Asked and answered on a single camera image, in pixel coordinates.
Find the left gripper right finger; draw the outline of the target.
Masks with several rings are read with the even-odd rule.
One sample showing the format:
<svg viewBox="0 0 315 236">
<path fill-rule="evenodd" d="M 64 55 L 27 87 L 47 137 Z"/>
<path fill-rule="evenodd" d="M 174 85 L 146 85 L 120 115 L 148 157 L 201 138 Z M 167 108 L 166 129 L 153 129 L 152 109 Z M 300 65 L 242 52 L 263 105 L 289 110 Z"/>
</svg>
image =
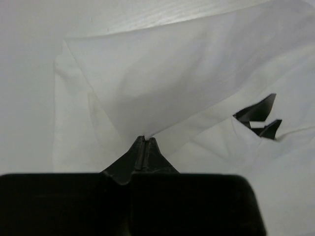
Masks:
<svg viewBox="0 0 315 236">
<path fill-rule="evenodd" d="M 155 138 L 145 141 L 141 161 L 141 172 L 178 174 L 179 172 L 162 155 Z"/>
</svg>

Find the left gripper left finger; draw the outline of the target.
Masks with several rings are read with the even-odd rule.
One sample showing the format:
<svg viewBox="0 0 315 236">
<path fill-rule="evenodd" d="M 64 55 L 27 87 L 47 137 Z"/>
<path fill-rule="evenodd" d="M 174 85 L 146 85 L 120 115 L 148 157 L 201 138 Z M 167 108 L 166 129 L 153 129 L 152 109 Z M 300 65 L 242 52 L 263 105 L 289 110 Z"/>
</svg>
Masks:
<svg viewBox="0 0 315 236">
<path fill-rule="evenodd" d="M 142 169 L 145 154 L 145 138 L 138 136 L 129 150 L 101 173 L 118 185 L 130 182 L 132 173 Z"/>
</svg>

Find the white t shirt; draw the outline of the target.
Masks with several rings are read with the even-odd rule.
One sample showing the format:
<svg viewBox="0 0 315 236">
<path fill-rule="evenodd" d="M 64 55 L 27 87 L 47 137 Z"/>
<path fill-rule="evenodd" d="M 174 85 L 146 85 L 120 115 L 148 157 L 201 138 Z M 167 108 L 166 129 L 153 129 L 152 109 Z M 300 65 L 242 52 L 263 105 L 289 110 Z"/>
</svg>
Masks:
<svg viewBox="0 0 315 236">
<path fill-rule="evenodd" d="M 269 235 L 314 235 L 309 2 L 67 37 L 54 73 L 54 171 L 101 171 L 136 137 L 155 137 L 180 172 L 247 178 Z"/>
</svg>

